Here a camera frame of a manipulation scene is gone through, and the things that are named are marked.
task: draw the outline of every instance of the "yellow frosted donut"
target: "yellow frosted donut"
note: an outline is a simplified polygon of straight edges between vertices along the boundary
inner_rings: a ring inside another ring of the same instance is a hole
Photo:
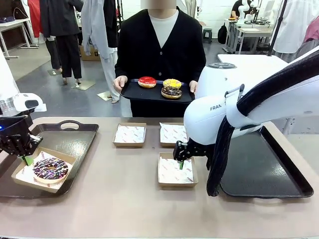
[[[181,82],[175,79],[167,79],[163,82],[164,87],[171,86],[179,89],[181,87]]]

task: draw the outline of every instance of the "hand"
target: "hand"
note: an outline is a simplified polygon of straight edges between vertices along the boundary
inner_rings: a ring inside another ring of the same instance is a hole
[[[114,89],[120,93],[127,81],[128,81],[127,76],[119,76],[113,81]]]
[[[195,93],[196,92],[196,88],[197,88],[197,81],[191,81],[189,83],[189,87],[190,87],[190,92]]]

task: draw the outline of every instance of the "black tray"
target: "black tray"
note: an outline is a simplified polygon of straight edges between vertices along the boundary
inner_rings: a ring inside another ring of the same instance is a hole
[[[177,100],[166,99],[161,95],[163,88],[163,81],[157,81],[154,88],[147,89],[139,86],[138,79],[132,79],[128,81],[122,89],[121,95],[129,100],[147,100],[147,101],[163,101],[163,102],[177,102],[189,104],[195,99],[195,95],[190,92],[190,88],[187,84],[182,83],[181,90],[182,95]]]
[[[74,123],[78,129],[64,128],[66,123]],[[11,175],[21,163],[16,156],[8,156],[0,164],[0,197],[9,198],[49,198],[59,197],[66,194],[78,173],[87,151],[95,137],[99,126],[97,124],[82,124],[73,120],[66,120],[60,123],[44,123],[37,125],[32,133],[43,137],[39,146],[59,151],[76,158],[70,174],[56,193],[46,192],[40,189],[31,188],[16,184]]]
[[[306,198],[314,194],[264,126],[231,140],[221,188],[234,197]]]

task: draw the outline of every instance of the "person holding tray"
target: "person holding tray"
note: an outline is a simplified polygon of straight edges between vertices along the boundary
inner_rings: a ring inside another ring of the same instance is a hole
[[[123,22],[114,88],[144,76],[177,79],[195,93],[206,57],[199,22],[179,10],[176,1],[142,0],[144,9]],[[188,104],[131,100],[133,117],[183,117]]]

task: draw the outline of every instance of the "red frosted donut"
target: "red frosted donut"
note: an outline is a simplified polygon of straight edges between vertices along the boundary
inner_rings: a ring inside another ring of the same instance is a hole
[[[144,76],[139,78],[139,85],[144,88],[153,88],[156,86],[156,80],[153,77]]]

